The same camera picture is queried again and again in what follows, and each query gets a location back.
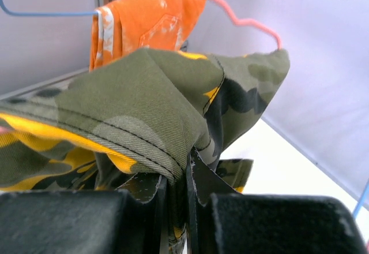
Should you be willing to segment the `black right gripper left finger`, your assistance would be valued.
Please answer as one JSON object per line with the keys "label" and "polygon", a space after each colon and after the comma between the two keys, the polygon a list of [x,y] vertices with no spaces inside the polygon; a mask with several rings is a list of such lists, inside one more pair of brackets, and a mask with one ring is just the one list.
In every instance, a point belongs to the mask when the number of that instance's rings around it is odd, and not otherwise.
{"label": "black right gripper left finger", "polygon": [[166,252],[166,194],[158,174],[136,174],[112,191],[4,193],[1,252]]}

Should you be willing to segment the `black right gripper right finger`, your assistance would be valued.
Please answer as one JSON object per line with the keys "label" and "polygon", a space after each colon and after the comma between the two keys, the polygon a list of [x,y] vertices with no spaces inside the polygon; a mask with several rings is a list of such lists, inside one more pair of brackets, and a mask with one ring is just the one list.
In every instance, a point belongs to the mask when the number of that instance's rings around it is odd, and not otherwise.
{"label": "black right gripper right finger", "polygon": [[350,212],[326,196],[243,195],[192,149],[186,167],[188,253],[361,254]]}

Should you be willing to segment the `camouflage trousers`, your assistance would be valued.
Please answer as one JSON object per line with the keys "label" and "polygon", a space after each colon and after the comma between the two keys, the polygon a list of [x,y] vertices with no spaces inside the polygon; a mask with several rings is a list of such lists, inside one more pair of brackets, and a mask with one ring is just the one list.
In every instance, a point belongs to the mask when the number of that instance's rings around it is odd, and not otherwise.
{"label": "camouflage trousers", "polygon": [[31,98],[1,101],[1,190],[116,189],[169,182],[169,252],[183,251],[185,171],[195,148],[241,192],[250,159],[222,152],[260,119],[290,68],[284,49],[241,57],[141,48]]}

